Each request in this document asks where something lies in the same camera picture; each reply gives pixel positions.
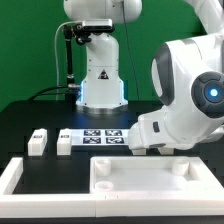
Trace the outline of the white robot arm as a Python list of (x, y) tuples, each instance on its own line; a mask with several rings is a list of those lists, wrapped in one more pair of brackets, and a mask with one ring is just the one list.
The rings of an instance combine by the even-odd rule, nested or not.
[[(224, 124), (224, 2), (184, 0), (206, 34), (164, 43), (151, 64), (151, 77), (163, 107), (138, 117), (128, 132), (131, 150), (190, 149), (211, 141)], [(87, 49), (87, 75), (78, 108), (94, 113), (127, 104), (118, 75), (119, 47), (109, 35), (116, 23), (136, 20), (141, 0), (64, 0), (76, 23), (72, 36)]]

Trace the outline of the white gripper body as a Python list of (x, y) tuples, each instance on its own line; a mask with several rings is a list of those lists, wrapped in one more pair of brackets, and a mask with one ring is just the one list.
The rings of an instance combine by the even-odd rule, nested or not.
[(140, 115), (128, 131), (129, 149), (150, 149), (172, 144), (174, 139), (165, 128), (164, 115), (163, 110)]

